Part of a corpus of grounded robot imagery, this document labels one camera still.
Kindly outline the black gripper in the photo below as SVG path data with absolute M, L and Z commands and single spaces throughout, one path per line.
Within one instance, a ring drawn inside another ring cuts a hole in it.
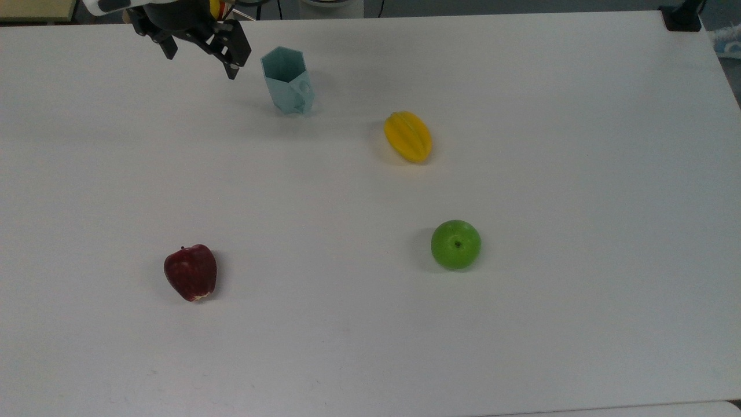
M 180 39 L 218 59 L 230 80 L 251 55 L 240 22 L 215 17 L 211 1 L 141 3 L 127 8 L 126 16 L 134 31 L 159 45 L 167 59 L 177 54 Z

